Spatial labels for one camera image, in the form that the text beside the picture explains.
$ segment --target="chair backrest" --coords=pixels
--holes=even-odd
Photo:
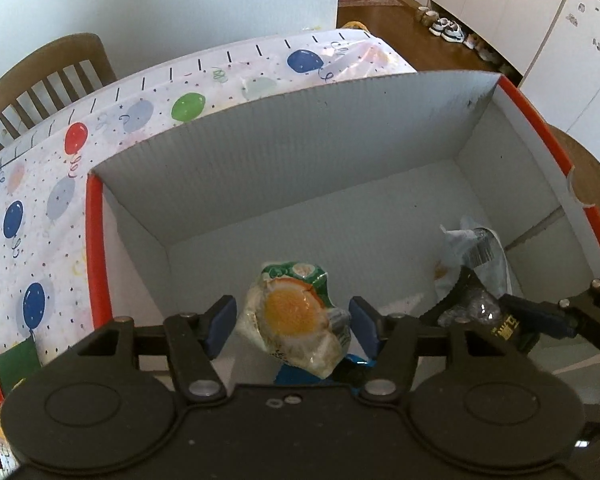
[[[100,38],[96,34],[87,32],[72,34],[47,43],[32,54],[29,54],[0,78],[0,122],[13,139],[16,139],[20,133],[4,115],[4,111],[9,106],[13,107],[22,124],[27,129],[32,128],[36,122],[39,122],[34,121],[18,101],[18,98],[23,94],[29,97],[35,110],[40,115],[40,120],[44,120],[49,115],[64,108],[64,103],[58,96],[58,92],[51,81],[49,81],[49,76],[55,73],[58,74],[60,82],[72,103],[76,102],[80,96],[67,77],[64,71],[65,68],[74,67],[85,94],[90,94],[94,91],[91,81],[87,77],[84,68],[80,65],[81,61],[89,61],[91,63],[94,72],[103,86],[113,83],[116,80],[116,75],[111,68],[109,59],[107,59],[107,54],[104,51]],[[40,82],[42,82],[50,98],[50,101],[46,97],[44,98],[47,101],[47,106],[50,106],[49,103],[52,103],[54,107],[51,111],[43,105],[40,97],[33,89]]]

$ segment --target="balloon print tablecloth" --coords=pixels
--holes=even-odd
[[[163,63],[37,124],[0,152],[0,352],[33,332],[46,364],[93,329],[84,211],[98,163],[246,101],[403,72],[415,70],[361,30],[263,38]]]

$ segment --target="wooden floor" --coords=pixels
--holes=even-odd
[[[463,44],[449,43],[431,34],[415,21],[415,9],[411,7],[341,7],[338,26],[347,22],[364,23],[374,36],[385,40],[418,71],[497,70]]]

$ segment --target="barcode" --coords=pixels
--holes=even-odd
[[[491,251],[491,233],[486,231],[478,233],[478,235],[481,235],[478,243],[464,255],[464,264],[470,269],[475,269],[475,267],[479,267],[482,264],[493,260],[493,251]]]

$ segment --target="red balloon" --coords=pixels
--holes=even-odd
[[[87,127],[82,123],[74,123],[69,126],[64,136],[64,151],[67,155],[75,155],[78,153],[84,143],[87,142],[89,132]]]

